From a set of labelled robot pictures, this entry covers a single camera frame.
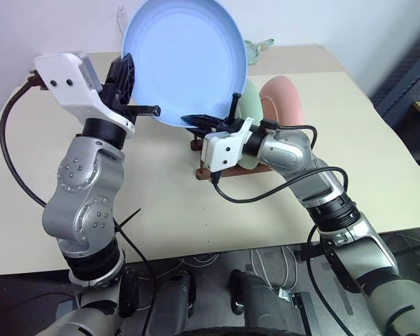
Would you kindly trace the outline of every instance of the green plate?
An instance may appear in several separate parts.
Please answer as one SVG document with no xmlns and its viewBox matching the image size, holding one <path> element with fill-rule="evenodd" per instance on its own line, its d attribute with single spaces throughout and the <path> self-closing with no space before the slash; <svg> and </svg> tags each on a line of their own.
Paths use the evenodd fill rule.
<svg viewBox="0 0 420 336">
<path fill-rule="evenodd" d="M 259 125 L 263 119 L 263 109 L 261 107 L 260 96 L 258 95 L 257 88 L 249 79 L 246 81 L 243 95 L 238 101 L 237 111 L 235 113 L 236 118 L 246 119 L 251 117 L 254 119 L 253 124 Z M 258 165 L 256 157 L 243 155 L 238 165 L 245 169 L 254 169 Z"/>
</svg>

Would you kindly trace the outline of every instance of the white wall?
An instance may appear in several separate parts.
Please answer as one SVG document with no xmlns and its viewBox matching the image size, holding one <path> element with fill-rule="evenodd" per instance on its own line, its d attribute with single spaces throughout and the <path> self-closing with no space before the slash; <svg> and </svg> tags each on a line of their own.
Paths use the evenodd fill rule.
<svg viewBox="0 0 420 336">
<path fill-rule="evenodd" d="M 144 0 L 0 1 L 0 110 L 42 53 L 119 51 L 118 6 Z M 420 33 L 420 0 L 220 0 L 245 39 L 329 49 L 372 94 Z"/>
</svg>

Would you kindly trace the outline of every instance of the black cable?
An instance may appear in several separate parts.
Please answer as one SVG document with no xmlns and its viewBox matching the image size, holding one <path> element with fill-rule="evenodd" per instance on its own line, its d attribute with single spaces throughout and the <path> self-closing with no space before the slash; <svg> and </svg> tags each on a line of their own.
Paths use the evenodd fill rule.
<svg viewBox="0 0 420 336">
<path fill-rule="evenodd" d="M 317 140 L 317 129 L 311 125 L 295 125 L 295 126 L 282 126 L 277 127 L 278 130 L 311 130 L 313 132 L 313 139 L 311 140 L 311 149 L 314 148 Z"/>
<path fill-rule="evenodd" d="M 331 316 L 334 318 L 334 320 L 337 322 L 337 324 L 339 324 L 339 327 L 341 327 L 341 329 L 344 331 L 344 333 L 346 333 L 346 335 L 353 336 L 353 334 L 351 333 L 351 331 L 343 324 L 343 322 L 341 321 L 341 319 L 339 318 L 339 316 L 336 315 L 335 311 L 328 304 L 328 302 L 324 298 L 321 290 L 317 286 L 316 280 L 314 279 L 313 271 L 311 269 L 311 258 L 309 256 L 309 251 L 310 251 L 310 248 L 312 247 L 312 245 L 311 245 L 311 239 L 312 239 L 313 234 L 316 231 L 316 229 L 317 229 L 317 226 L 316 225 L 313 226 L 313 228 L 311 229 L 311 231 L 309 231 L 308 240 L 307 240 L 307 257 L 306 257 L 307 260 L 306 261 L 307 261 L 307 270 L 308 270 L 309 279 L 311 280 L 311 284 L 313 285 L 314 290 L 316 291 L 317 295 L 319 296 L 319 299 L 321 299 L 321 301 L 322 301 L 323 305 L 325 306 L 325 308 L 328 310 L 328 312 L 331 314 Z"/>
<path fill-rule="evenodd" d="M 311 175 L 315 175 L 321 172 L 339 172 L 342 174 L 342 177 L 344 178 L 344 190 L 347 191 L 347 188 L 349 186 L 349 177 L 347 176 L 347 173 L 339 167 L 322 167 L 322 168 L 316 168 L 313 170 L 309 170 L 295 178 L 292 178 L 291 180 L 287 181 L 286 183 L 283 183 L 282 185 L 279 185 L 278 187 L 275 187 L 274 189 L 265 192 L 264 194 L 261 194 L 257 197 L 252 197 L 252 198 L 248 198 L 248 199 L 234 199 L 231 198 L 229 196 L 227 196 L 218 186 L 218 181 L 219 181 L 219 177 L 221 177 L 221 175 L 214 174 L 212 176 L 212 184 L 215 188 L 215 190 L 218 192 L 219 195 L 221 195 L 222 197 L 224 197 L 227 201 L 230 201 L 232 203 L 238 203 L 238 204 L 243 204 L 243 203 L 252 203 L 252 202 L 257 202 L 259 200 L 262 200 L 263 198 L 266 198 L 270 195 L 273 195 L 274 193 L 279 192 L 280 190 L 287 188 L 291 185 L 293 185 L 294 183 L 301 181 L 302 179 L 307 178 L 308 176 Z"/>
<path fill-rule="evenodd" d="M 72 295 L 72 294 L 63 293 L 63 292 L 48 292 L 48 293 L 44 293 L 44 294 L 40 294 L 40 295 L 36 295 L 36 296 L 30 297 L 30 298 L 28 298 L 26 300 L 23 300 L 23 301 L 21 301 L 21 302 L 19 302 L 17 304 L 14 304 L 13 306 L 0 309 L 0 313 L 9 312 L 10 310 L 13 310 L 13 309 L 16 309 L 18 307 L 21 307 L 21 306 L 27 304 L 28 302 L 31 302 L 31 301 L 36 300 L 36 299 L 39 299 L 39 298 L 43 298 L 43 297 L 48 296 L 48 295 L 64 295 L 64 296 L 67 296 L 68 298 L 76 299 L 75 296 Z"/>
<path fill-rule="evenodd" d="M 0 118 L 0 147 L 3 157 L 5 159 L 6 165 L 8 166 L 11 174 L 14 179 L 17 181 L 18 185 L 25 191 L 28 196 L 30 196 L 34 201 L 40 204 L 42 207 L 47 205 L 42 199 L 40 199 L 32 190 L 25 184 L 25 182 L 20 178 L 20 175 L 15 170 L 13 161 L 8 152 L 8 146 L 6 144 L 6 122 L 8 121 L 9 113 L 13 108 L 14 104 L 32 87 L 42 86 L 45 87 L 41 77 L 35 73 L 32 77 L 27 79 L 27 82 L 9 99 L 8 103 L 5 105 L 3 113 Z"/>
<path fill-rule="evenodd" d="M 140 211 L 141 211 L 141 208 L 139 208 L 138 210 L 136 210 L 131 216 L 127 217 L 123 222 L 121 222 L 120 228 L 122 228 L 127 222 L 129 222 L 132 219 L 132 217 L 134 217 L 135 215 L 137 215 Z"/>
<path fill-rule="evenodd" d="M 156 293 L 157 293 L 157 279 L 155 278 L 154 269 L 151 267 L 151 264 L 145 258 L 143 253 L 139 250 L 139 248 L 137 246 L 135 246 L 135 244 L 132 242 L 132 240 L 123 232 L 123 229 L 121 228 L 121 225 L 119 225 L 116 222 L 115 219 L 113 219 L 113 222 L 115 224 L 115 231 L 119 232 L 121 234 L 121 237 L 123 237 L 125 239 L 125 241 L 137 252 L 137 254 L 140 256 L 140 258 L 143 260 L 143 263 L 146 266 L 146 268 L 148 269 L 150 277 L 153 280 L 153 286 L 154 286 L 153 296 L 151 298 L 151 304 L 150 304 L 150 307 L 149 307 L 149 310 L 148 310 L 148 315 L 146 315 L 145 323 L 143 325 L 143 331 L 141 332 L 141 336 L 144 336 L 146 334 L 146 330 L 148 328 L 148 323 L 149 323 L 149 319 L 151 318 L 151 313 L 153 312 L 155 296 L 156 296 Z"/>
</svg>

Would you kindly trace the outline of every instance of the table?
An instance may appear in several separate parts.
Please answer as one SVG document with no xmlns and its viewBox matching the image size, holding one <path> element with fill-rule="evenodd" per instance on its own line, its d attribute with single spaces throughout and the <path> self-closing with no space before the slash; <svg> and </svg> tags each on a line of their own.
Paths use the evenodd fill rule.
<svg viewBox="0 0 420 336">
<path fill-rule="evenodd" d="M 116 56 L 91 55 L 100 79 Z M 317 46 L 271 48 L 254 67 L 250 79 L 258 89 L 274 74 L 294 82 L 305 122 L 318 128 L 315 153 L 348 172 L 349 196 L 377 231 L 420 227 L 419 166 L 333 56 Z M 81 130 L 49 92 L 33 89 L 13 109 L 9 151 L 21 177 L 43 200 L 53 194 L 58 164 Z M 142 208 L 125 231 L 148 259 L 306 241 L 313 224 L 289 190 L 254 204 L 232 204 L 208 181 L 197 181 L 199 153 L 189 148 L 192 138 L 184 129 L 140 117 L 135 137 L 123 148 L 125 181 L 115 217 L 121 221 Z M 278 174 L 266 172 L 223 178 L 220 187 L 232 197 L 252 197 L 280 183 Z M 0 274 L 67 268 L 57 242 L 42 228 L 41 215 L 0 152 Z M 119 242 L 129 262 L 139 260 Z"/>
</svg>

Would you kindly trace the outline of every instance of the white cable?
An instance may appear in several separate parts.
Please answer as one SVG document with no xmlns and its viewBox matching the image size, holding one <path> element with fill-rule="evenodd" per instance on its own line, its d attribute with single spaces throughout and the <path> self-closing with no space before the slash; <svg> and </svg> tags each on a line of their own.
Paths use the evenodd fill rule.
<svg viewBox="0 0 420 336">
<path fill-rule="evenodd" d="M 280 246 L 280 249 L 281 249 L 281 254 L 283 256 L 283 259 L 285 260 L 285 266 L 286 266 L 285 281 L 283 281 L 283 285 L 281 285 L 281 287 L 286 288 L 286 283 L 288 282 L 288 277 L 289 277 L 288 259 L 286 257 L 284 248 L 282 246 Z"/>
<path fill-rule="evenodd" d="M 147 306 L 145 306 L 145 307 L 142 307 L 142 308 L 138 308 L 137 309 L 137 311 L 138 312 L 141 312 L 142 310 L 147 310 L 147 308 L 150 308 L 151 307 L 151 305 L 150 304 L 148 304 Z"/>
<path fill-rule="evenodd" d="M 255 249 L 255 252 L 257 253 L 258 259 L 260 259 L 260 265 L 261 265 L 261 269 L 263 270 L 263 274 L 265 275 L 265 280 L 267 282 L 267 285 L 269 286 L 269 288 L 271 289 L 275 289 L 274 287 L 272 287 L 269 279 L 267 278 L 267 274 L 266 274 L 266 269 L 265 269 L 265 265 L 263 264 L 263 260 L 261 260 L 261 256 L 260 253 L 258 252 L 257 249 Z"/>
<path fill-rule="evenodd" d="M 253 249 L 251 248 L 251 264 L 252 264 L 252 270 L 253 273 L 258 276 L 257 270 L 255 269 L 255 264 L 253 263 Z"/>
<path fill-rule="evenodd" d="M 297 285 L 297 280 L 298 280 L 297 259 L 295 258 L 293 250 L 291 250 L 288 246 L 286 248 L 290 251 L 291 255 L 293 256 L 294 265 L 295 265 L 295 280 L 294 280 L 293 285 L 290 288 L 288 288 L 288 291 L 290 291 L 291 289 L 293 289 L 295 287 L 295 285 Z"/>
<path fill-rule="evenodd" d="M 286 247 L 286 248 L 291 252 L 291 254 L 293 255 L 294 261 L 295 261 L 295 277 L 296 277 L 296 279 L 294 280 L 294 284 L 288 289 L 288 291 L 289 291 L 289 290 L 293 289 L 295 287 L 295 285 L 297 284 L 297 260 L 295 259 L 295 256 L 294 256 L 294 253 L 292 252 L 292 250 L 288 247 Z M 279 287 L 273 287 L 272 286 L 269 278 L 267 277 L 267 273 L 266 273 L 266 269 L 265 269 L 265 264 L 263 263 L 263 259 L 261 258 L 261 255 L 256 248 L 255 248 L 255 252 L 257 253 L 258 259 L 260 261 L 261 269 L 263 271 L 263 274 L 265 275 L 265 280 L 266 280 L 266 283 L 269 286 L 269 288 L 271 288 L 274 291 L 277 291 L 280 288 L 287 289 L 286 288 L 286 283 L 288 282 L 289 268 L 288 268 L 288 259 L 286 257 L 284 248 L 281 246 L 281 254 L 283 255 L 283 259 L 285 260 L 286 276 L 285 276 L 285 280 L 283 281 L 283 283 Z M 252 264 L 253 272 L 255 273 L 255 275 L 258 276 L 258 272 L 255 269 L 255 264 L 253 262 L 253 249 L 251 249 L 251 264 Z"/>
<path fill-rule="evenodd" d="M 215 253 L 211 253 L 211 254 L 212 254 L 212 256 L 210 258 L 206 259 L 206 260 L 200 260 L 200 259 L 197 259 L 196 257 L 193 257 L 193 260 L 197 263 L 206 264 L 206 263 L 211 262 L 217 256 L 217 254 L 215 254 Z"/>
<path fill-rule="evenodd" d="M 167 275 L 167 274 L 169 274 L 169 273 L 171 273 L 171 272 L 174 272 L 175 270 L 177 270 L 180 266 L 182 266 L 182 264 L 184 263 L 184 261 L 183 261 L 183 259 L 181 259 L 181 261 L 180 261 L 180 263 L 177 265 L 177 266 L 175 266 L 175 267 L 173 267 L 173 268 L 171 268 L 170 270 L 168 270 L 168 271 L 166 271 L 166 272 L 164 272 L 164 273 L 161 273 L 161 274 L 159 274 L 159 275 L 157 275 L 155 278 L 156 279 L 159 279 L 159 278 L 161 278 L 161 277 L 164 277 L 165 275 Z M 139 276 L 139 279 L 140 280 L 151 280 L 151 278 L 145 278 L 145 277 L 142 277 L 142 276 Z"/>
<path fill-rule="evenodd" d="M 412 248 L 412 247 L 414 247 L 414 246 L 413 246 L 413 245 L 411 245 L 411 244 L 408 242 L 408 239 L 413 240 L 414 242 L 420 243 L 420 239 L 413 238 L 413 237 L 411 237 L 411 236 L 406 236 L 406 235 L 401 234 L 401 233 L 396 233 L 396 235 L 398 235 L 398 236 L 402 237 L 402 238 L 405 240 L 406 244 L 407 244 L 410 248 Z M 414 253 L 415 253 L 415 254 L 417 254 L 417 255 L 420 257 L 420 252 L 418 252 L 418 251 L 414 251 Z"/>
<path fill-rule="evenodd" d="M 186 262 L 186 261 L 185 261 L 185 259 L 181 259 L 181 261 L 182 261 L 185 265 L 188 265 L 188 266 L 190 266 L 190 267 L 202 268 L 202 267 L 207 267 L 207 266 L 210 266 L 211 264 L 213 264 L 213 263 L 216 261 L 216 259 L 218 259 L 218 257 L 219 257 L 219 254 L 217 254 L 217 255 L 216 255 L 216 257 L 215 257 L 215 258 L 213 258 L 211 262 L 209 262 L 209 263 L 207 263 L 207 264 L 205 264 L 205 265 L 193 265 L 193 264 L 190 264 L 189 262 Z"/>
</svg>

